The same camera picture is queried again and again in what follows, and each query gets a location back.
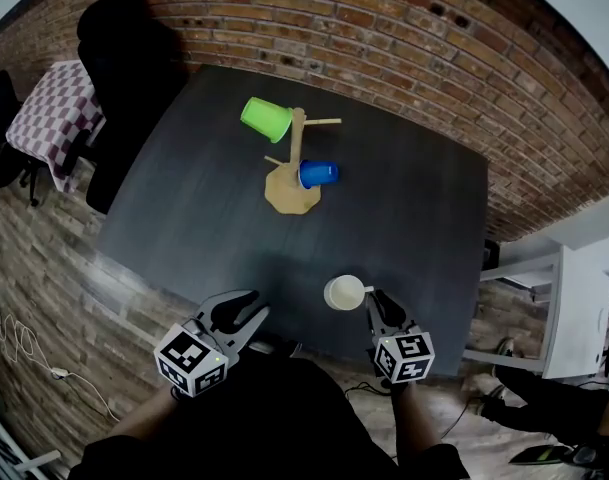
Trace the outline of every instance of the cable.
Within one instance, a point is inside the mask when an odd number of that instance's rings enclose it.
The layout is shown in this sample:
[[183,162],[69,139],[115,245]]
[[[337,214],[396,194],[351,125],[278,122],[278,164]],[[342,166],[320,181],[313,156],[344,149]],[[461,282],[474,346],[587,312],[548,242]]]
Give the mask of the cable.
[[346,397],[346,399],[348,400],[348,394],[351,391],[366,391],[367,393],[371,393],[373,395],[379,395],[379,396],[391,396],[391,393],[387,393],[386,391],[380,391],[376,388],[374,388],[373,386],[371,386],[368,382],[360,382],[357,386],[353,386],[352,388],[348,388],[347,390],[344,391],[344,396]]
[[[391,396],[391,393],[387,393],[385,391],[379,391],[378,389],[375,389],[373,386],[371,386],[368,382],[360,382],[357,386],[353,386],[352,388],[346,389],[344,391],[344,396],[348,400],[349,399],[348,394],[351,391],[358,391],[358,390],[366,391],[367,393],[372,393],[374,395],[379,395],[379,396]],[[470,405],[471,401],[474,398],[475,397],[471,397],[468,399],[468,401],[466,402],[466,405],[464,406],[464,409],[462,409],[462,412],[460,413],[460,415],[457,417],[455,422],[448,429],[446,429],[446,432],[444,432],[442,434],[441,439],[444,439],[448,435],[448,433],[455,428],[455,425],[457,425],[460,422],[460,420],[462,419],[462,416],[464,416],[464,413],[466,412],[466,409],[468,409],[468,406]]]
[[446,432],[444,432],[442,434],[442,437],[440,439],[444,439],[448,435],[448,433],[455,428],[455,425],[457,425],[460,422],[460,420],[462,419],[462,416],[464,416],[464,413],[466,412],[466,409],[468,409],[468,406],[470,405],[471,400],[473,400],[473,398],[475,398],[475,397],[468,399],[468,401],[466,402],[466,405],[464,406],[464,409],[462,409],[462,412],[455,420],[455,423],[453,423],[450,427],[448,427],[448,429],[446,430]]
[[72,393],[75,394],[75,396],[77,397],[77,399],[79,400],[79,402],[81,404],[86,405],[91,411],[96,412],[97,414],[99,414],[102,418],[106,417],[106,414],[104,414],[103,412],[98,411],[95,407],[91,407],[90,405],[88,405],[84,399],[80,396],[80,394],[77,392],[77,389],[75,389],[75,387],[73,386],[73,384],[71,384],[69,381],[67,381],[66,379],[64,379],[64,383],[68,386],[68,388],[71,390]]
[[[7,324],[9,322],[9,320],[11,321],[12,328],[13,328],[13,337],[15,338],[14,357],[12,357],[9,354],[8,347],[6,345],[6,340],[8,337]],[[20,333],[19,339],[17,337],[18,329],[19,329],[19,333]],[[108,414],[110,415],[110,417],[113,418],[115,421],[118,421],[118,422],[120,421],[113,414],[113,412],[111,411],[111,408],[106,403],[106,400],[104,400],[104,397],[100,394],[100,392],[98,391],[98,389],[95,387],[95,385],[92,382],[90,382],[89,380],[85,379],[84,377],[82,377],[81,375],[79,375],[75,372],[69,372],[65,368],[52,367],[49,364],[48,360],[46,359],[46,355],[44,354],[42,347],[40,347],[40,344],[37,341],[37,336],[35,335],[35,332],[33,332],[33,330],[30,327],[27,327],[22,322],[20,322],[16,318],[14,318],[13,315],[10,313],[6,316],[6,318],[4,318],[3,321],[0,316],[0,342],[2,343],[2,349],[4,351],[4,355],[13,364],[17,364],[18,352],[21,349],[29,361],[32,361],[32,362],[40,365],[40,367],[44,368],[45,370],[48,370],[48,372],[51,374],[51,376],[54,379],[62,380],[62,379],[68,379],[69,377],[76,377],[76,378],[80,379],[81,381],[85,382],[86,384],[91,386],[91,388],[93,388],[93,390],[95,391],[95,393],[97,394],[99,399],[104,404],[104,407],[106,407],[106,410],[108,411]],[[35,350],[39,351],[43,362],[34,358]]]
[[581,388],[582,386],[586,386],[587,384],[599,384],[600,386],[609,386],[609,382],[595,382],[594,380],[589,380],[588,382],[583,382],[582,384],[578,384],[577,388]]

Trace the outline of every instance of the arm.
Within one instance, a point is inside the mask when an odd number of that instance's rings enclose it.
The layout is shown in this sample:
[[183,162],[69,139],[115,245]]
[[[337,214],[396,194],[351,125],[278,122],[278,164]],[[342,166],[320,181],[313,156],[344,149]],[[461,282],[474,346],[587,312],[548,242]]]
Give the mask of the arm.
[[165,385],[115,425],[107,437],[131,436],[145,441],[155,435],[164,420],[175,411],[177,404],[171,389]]
[[414,382],[394,386],[391,394],[397,429],[397,462],[404,468],[422,452],[440,444],[430,416],[418,399]]
[[397,462],[414,478],[469,478],[457,449],[442,444],[414,382],[394,385],[391,392],[397,427]]

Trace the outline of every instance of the floor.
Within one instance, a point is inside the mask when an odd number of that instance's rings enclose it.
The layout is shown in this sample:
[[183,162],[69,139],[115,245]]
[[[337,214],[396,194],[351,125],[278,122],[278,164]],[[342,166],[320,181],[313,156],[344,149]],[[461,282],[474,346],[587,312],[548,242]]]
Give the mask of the floor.
[[[95,251],[93,242],[103,217],[91,211],[84,200],[90,170],[84,167],[80,172],[80,190],[70,195],[51,189],[48,173],[43,172],[37,208],[30,207],[28,189],[20,188],[17,182],[0,190],[0,310],[2,318],[10,312],[35,331],[51,366],[87,378],[111,410],[121,416],[162,384],[152,360],[153,346],[173,322],[195,308]],[[526,337],[525,346],[531,346],[541,315],[527,311],[525,316],[522,311],[507,309],[511,297],[519,294],[494,298],[484,290],[482,287],[471,344],[493,347],[508,333]],[[520,331],[524,325],[530,330]],[[494,333],[492,340],[482,338],[489,332]],[[12,329],[7,352],[13,357],[11,335]],[[65,477],[80,460],[84,446],[100,439],[111,427],[111,420],[97,395],[83,382],[54,380],[25,357],[14,363],[2,354],[0,347],[0,391],[7,406],[7,426],[29,455],[60,450],[62,460],[52,471]],[[305,355],[344,388],[365,379],[375,382],[370,372],[355,365]],[[475,387],[490,391],[494,382],[488,368],[463,363],[458,379],[432,379],[422,386],[422,394],[443,432],[460,415]],[[373,439],[394,455],[389,400],[362,391],[349,396]],[[504,429],[477,417],[472,409],[446,441],[458,447],[473,478],[579,478],[580,471],[567,466],[507,465],[516,453],[545,442],[546,436]]]

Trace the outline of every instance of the person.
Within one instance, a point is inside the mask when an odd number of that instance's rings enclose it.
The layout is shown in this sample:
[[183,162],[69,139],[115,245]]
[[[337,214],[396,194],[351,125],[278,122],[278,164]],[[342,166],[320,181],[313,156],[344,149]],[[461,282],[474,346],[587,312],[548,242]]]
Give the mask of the person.
[[327,471],[345,478],[469,478],[457,449],[435,433],[416,386],[395,387],[391,399],[399,467],[373,443],[341,388],[314,363],[242,359],[224,382],[194,399],[160,389],[105,439],[88,445],[69,479]]
[[[497,353],[512,356],[514,347],[514,340],[505,338]],[[515,430],[552,434],[571,447],[589,444],[601,450],[602,462],[606,461],[609,456],[607,389],[582,389],[508,366],[497,365],[493,372],[502,385],[482,397],[479,415]],[[504,401],[507,389],[526,405],[507,406]]]

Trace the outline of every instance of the shoe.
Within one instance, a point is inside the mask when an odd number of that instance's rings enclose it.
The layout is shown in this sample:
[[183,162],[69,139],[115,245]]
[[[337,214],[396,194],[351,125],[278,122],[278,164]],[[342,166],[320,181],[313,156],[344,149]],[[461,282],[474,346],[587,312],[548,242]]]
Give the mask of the shoe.
[[493,391],[491,391],[488,395],[484,395],[480,399],[480,404],[475,408],[475,414],[478,416],[482,415],[482,411],[487,403],[493,402],[493,400],[504,400],[506,396],[506,388],[504,386],[497,386]]
[[497,400],[504,400],[506,398],[506,392],[508,390],[503,385],[497,386],[493,391],[491,391],[487,396],[489,398],[495,398]]
[[[515,350],[515,340],[513,338],[504,338],[502,341],[500,341],[500,344],[497,346],[497,350],[495,351],[495,353],[498,356],[513,357],[514,350]],[[496,367],[493,366],[493,371],[491,372],[491,375],[493,377],[497,377],[495,368]]]

